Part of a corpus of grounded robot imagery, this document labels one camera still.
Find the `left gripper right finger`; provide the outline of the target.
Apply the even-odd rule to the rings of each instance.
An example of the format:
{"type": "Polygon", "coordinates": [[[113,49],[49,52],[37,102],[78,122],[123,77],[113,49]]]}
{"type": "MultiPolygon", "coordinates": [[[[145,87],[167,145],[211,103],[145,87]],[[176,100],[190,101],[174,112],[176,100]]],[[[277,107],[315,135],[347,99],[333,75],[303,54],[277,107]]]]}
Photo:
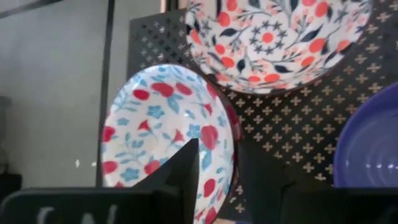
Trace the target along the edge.
{"type": "Polygon", "coordinates": [[[253,223],[397,224],[397,189],[337,189],[249,141],[238,142],[238,168],[253,223]]]}

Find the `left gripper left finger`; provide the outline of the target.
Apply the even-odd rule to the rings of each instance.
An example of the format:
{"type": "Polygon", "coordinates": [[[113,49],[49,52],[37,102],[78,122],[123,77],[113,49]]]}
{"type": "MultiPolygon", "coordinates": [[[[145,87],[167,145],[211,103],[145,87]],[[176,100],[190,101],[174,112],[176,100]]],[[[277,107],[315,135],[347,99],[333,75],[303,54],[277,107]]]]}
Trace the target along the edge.
{"type": "Polygon", "coordinates": [[[191,139],[131,188],[15,192],[1,204],[1,223],[192,223],[198,176],[199,143],[191,139]]]}

